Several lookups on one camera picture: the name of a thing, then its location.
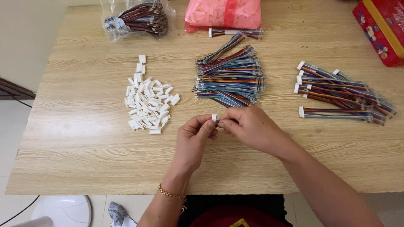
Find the human hand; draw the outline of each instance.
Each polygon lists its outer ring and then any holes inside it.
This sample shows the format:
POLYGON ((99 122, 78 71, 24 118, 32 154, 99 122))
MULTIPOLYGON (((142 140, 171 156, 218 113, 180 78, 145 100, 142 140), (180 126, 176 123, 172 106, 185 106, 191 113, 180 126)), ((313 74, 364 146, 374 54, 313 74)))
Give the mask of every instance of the human hand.
POLYGON ((220 118, 219 127, 250 148, 277 158, 280 158, 290 145, 295 144, 286 132, 256 106, 228 108, 220 118))
POLYGON ((211 114, 195 116, 181 126, 177 133, 177 147, 172 164, 175 172, 193 173, 197 170, 207 139, 216 140, 217 133, 211 114))

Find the wooden table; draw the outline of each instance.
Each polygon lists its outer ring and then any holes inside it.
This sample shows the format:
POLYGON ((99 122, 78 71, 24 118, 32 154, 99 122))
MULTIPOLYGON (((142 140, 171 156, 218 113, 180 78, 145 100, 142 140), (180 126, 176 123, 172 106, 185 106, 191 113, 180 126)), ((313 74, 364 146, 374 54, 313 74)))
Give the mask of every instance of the wooden table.
MULTIPOLYGON (((69 8, 24 132, 8 194, 154 194, 173 159, 176 131, 194 115, 222 114, 210 99, 195 99, 196 56, 216 51, 230 36, 187 34, 187 1, 172 0, 177 34, 110 43, 100 6, 69 8), (162 135, 133 132, 123 98, 138 55, 147 76, 172 84, 182 97, 162 135)), ((249 38, 267 87, 258 101, 268 115, 319 161, 359 192, 404 191, 404 68, 379 60, 350 1, 262 1, 262 41, 249 38), (303 119, 298 107, 326 104, 293 93, 300 61, 340 69, 367 81, 397 106, 386 126, 355 120, 303 119)), ((192 194, 297 193, 281 163, 237 140, 210 141, 189 185, 192 194)))

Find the gold chain bracelet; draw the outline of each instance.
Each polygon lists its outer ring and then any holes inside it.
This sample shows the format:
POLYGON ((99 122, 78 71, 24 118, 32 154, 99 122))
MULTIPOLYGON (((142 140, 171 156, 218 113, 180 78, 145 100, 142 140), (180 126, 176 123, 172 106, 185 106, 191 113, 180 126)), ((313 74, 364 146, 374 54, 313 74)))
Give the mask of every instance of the gold chain bracelet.
POLYGON ((165 195, 165 196, 168 196, 168 197, 170 197, 170 198, 185 199, 185 198, 187 197, 186 195, 177 195, 177 194, 168 193, 168 192, 164 191, 164 190, 161 188, 161 184, 158 186, 158 191, 159 191, 161 194, 163 194, 163 195, 165 195))

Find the red tin box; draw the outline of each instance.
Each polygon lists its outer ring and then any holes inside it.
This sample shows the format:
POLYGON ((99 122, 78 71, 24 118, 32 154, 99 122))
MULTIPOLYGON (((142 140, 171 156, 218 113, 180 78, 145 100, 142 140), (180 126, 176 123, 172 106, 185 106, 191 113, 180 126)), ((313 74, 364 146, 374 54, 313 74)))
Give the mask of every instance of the red tin box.
POLYGON ((383 64, 404 65, 404 0, 363 0, 352 12, 383 64))

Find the clear plastic bag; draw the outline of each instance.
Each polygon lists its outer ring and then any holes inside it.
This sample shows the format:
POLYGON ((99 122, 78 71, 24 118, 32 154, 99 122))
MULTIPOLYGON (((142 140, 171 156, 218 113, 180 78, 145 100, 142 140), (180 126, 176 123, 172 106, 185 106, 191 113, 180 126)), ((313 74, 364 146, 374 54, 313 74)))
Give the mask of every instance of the clear plastic bag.
POLYGON ((100 0, 103 28, 111 42, 149 35, 159 40, 175 33, 176 12, 168 0, 100 0))
POLYGON ((185 31, 261 28, 261 0, 190 0, 185 31))

